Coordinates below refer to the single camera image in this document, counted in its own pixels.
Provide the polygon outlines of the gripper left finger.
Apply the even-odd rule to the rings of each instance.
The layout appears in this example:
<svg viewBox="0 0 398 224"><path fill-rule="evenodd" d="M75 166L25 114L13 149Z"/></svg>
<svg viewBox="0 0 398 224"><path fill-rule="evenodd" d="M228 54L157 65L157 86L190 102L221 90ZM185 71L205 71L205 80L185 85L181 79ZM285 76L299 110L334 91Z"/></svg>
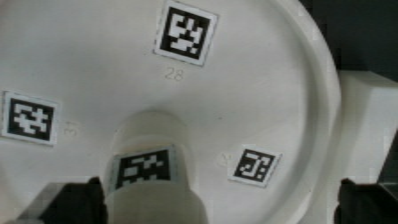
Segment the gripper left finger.
<svg viewBox="0 0 398 224"><path fill-rule="evenodd" d="M23 210L16 224L109 224L102 181L50 183Z"/></svg>

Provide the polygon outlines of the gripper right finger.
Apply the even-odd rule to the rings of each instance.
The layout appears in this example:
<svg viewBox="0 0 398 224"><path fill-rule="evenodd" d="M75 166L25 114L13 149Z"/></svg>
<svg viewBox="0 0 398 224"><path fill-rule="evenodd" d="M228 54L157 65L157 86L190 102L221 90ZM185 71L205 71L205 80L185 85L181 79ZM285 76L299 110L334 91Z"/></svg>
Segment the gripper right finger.
<svg viewBox="0 0 398 224"><path fill-rule="evenodd" d="M380 184L341 180L338 224L398 224L398 199Z"/></svg>

